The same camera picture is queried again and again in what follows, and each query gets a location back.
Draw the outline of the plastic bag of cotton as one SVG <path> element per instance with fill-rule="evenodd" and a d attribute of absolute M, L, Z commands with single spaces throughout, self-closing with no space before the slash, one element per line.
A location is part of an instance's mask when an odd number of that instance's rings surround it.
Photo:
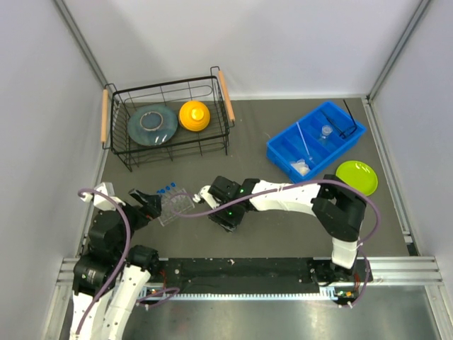
<path fill-rule="evenodd" d="M 290 165 L 301 176 L 306 176 L 311 171 L 311 169 L 309 168 L 309 165 L 305 162 L 304 159 L 300 159 L 298 161 L 291 162 Z"/>

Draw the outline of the small clear glass flask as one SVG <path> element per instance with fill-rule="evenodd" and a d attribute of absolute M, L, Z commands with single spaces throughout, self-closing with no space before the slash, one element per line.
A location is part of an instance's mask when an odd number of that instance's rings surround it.
<path fill-rule="evenodd" d="M 319 135 L 319 142 L 322 145 L 327 145 L 328 138 L 333 132 L 333 128 L 330 125 L 323 125 Z"/>

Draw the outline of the orange ribbed bowl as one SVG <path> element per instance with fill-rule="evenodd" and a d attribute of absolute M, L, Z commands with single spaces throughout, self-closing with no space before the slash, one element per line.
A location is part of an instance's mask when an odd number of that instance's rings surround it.
<path fill-rule="evenodd" d="M 179 123 L 192 132 L 203 131 L 210 123 L 210 110 L 201 101 L 185 102 L 178 114 Z"/>

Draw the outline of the glass stirring rod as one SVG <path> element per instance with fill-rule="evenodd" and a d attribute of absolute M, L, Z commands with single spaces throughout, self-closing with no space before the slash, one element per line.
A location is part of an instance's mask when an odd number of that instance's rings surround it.
<path fill-rule="evenodd" d="M 302 142 L 303 142 L 303 144 L 304 144 L 304 148 L 305 148 L 305 150 L 306 150 L 307 156 L 308 156 L 308 158 L 309 158 L 309 161 L 310 161 L 313 165 L 315 165 L 315 163 L 314 163 L 314 158 L 312 157 L 312 155 L 311 155 L 311 153 L 310 153 L 310 151 L 309 151 L 308 144 L 306 143 L 306 139 L 305 139 L 304 133 L 302 132 L 302 128 L 301 128 L 299 122 L 296 122 L 296 124 L 297 124 L 297 128 L 298 128 L 300 137 L 301 137 Z"/>

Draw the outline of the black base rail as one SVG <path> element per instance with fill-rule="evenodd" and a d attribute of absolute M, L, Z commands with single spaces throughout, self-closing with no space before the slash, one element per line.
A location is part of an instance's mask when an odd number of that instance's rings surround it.
<path fill-rule="evenodd" d="M 169 258 L 160 269 L 181 294 L 315 293 L 333 282 L 327 258 Z"/>

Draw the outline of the blue ceramic plate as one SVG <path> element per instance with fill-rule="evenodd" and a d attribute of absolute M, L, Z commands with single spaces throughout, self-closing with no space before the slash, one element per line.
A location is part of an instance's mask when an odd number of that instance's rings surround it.
<path fill-rule="evenodd" d="M 143 106 L 131 115 L 127 123 L 129 137 L 137 144 L 153 147 L 168 142 L 178 129 L 174 110 L 163 104 Z"/>

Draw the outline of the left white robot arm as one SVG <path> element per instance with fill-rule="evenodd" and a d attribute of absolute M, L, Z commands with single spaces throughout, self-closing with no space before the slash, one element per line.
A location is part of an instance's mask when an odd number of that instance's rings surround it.
<path fill-rule="evenodd" d="M 135 231 L 161 215 L 159 194 L 132 189 L 137 205 L 118 198 L 111 183 L 81 189 L 82 201 L 98 213 L 88 232 L 86 253 L 73 273 L 71 339 L 121 339 L 147 281 L 160 274 L 157 250 L 132 246 Z"/>

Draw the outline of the clear test tube rack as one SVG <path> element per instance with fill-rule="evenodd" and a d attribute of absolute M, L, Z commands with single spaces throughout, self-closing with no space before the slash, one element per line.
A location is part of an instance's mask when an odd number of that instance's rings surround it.
<path fill-rule="evenodd" d="M 195 207 L 194 202 L 185 194 L 187 191 L 184 188 L 172 188 L 161 195 L 162 212 L 158 217 L 162 227 L 168 225 L 178 218 L 177 213 L 188 213 Z"/>

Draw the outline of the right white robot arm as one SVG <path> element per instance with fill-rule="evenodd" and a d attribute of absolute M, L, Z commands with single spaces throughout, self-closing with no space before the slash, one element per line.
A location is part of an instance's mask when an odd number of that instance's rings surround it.
<path fill-rule="evenodd" d="M 242 184 L 218 176 L 199 195 L 211 209 L 231 203 L 209 215 L 209 219 L 233 232 L 249 211 L 279 210 L 316 217 L 332 237 L 331 275 L 338 280 L 349 279 L 357 269 L 357 246 L 365 217 L 365 199 L 341 186 L 334 175 L 324 176 L 332 183 L 310 183 L 295 186 L 247 178 Z"/>

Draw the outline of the lime green plate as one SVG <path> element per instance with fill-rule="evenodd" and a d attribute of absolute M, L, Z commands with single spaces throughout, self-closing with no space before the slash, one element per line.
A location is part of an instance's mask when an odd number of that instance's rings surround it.
<path fill-rule="evenodd" d="M 379 185 L 374 169 L 358 160 L 349 160 L 340 164 L 336 169 L 336 176 L 366 196 L 372 195 Z"/>

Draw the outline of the black wire ring stand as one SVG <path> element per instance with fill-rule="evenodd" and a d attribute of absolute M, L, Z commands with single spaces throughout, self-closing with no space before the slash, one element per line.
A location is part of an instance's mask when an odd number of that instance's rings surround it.
<path fill-rule="evenodd" d="M 332 125 L 341 139 L 347 140 L 357 132 L 357 121 L 345 99 L 343 99 L 342 107 L 333 102 L 324 103 L 321 114 Z"/>

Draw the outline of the blue plastic divided bin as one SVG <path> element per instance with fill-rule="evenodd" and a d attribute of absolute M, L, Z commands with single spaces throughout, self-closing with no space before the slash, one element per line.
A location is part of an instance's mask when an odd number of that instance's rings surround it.
<path fill-rule="evenodd" d="M 340 156 L 354 147 L 361 136 L 367 131 L 367 128 L 356 119 L 358 129 L 352 137 L 343 140 L 333 129 L 333 132 L 328 138 L 327 145 L 322 145 L 319 142 L 321 128 L 323 125 L 330 125 L 321 114 L 323 104 L 296 121 L 299 122 L 302 128 L 315 165 L 309 161 L 296 122 L 279 132 L 266 143 L 266 157 L 277 168 L 282 170 L 292 183 L 313 179 Z M 296 162 L 300 159 L 304 159 L 311 169 L 306 176 L 298 174 L 290 165 L 291 162 Z"/>

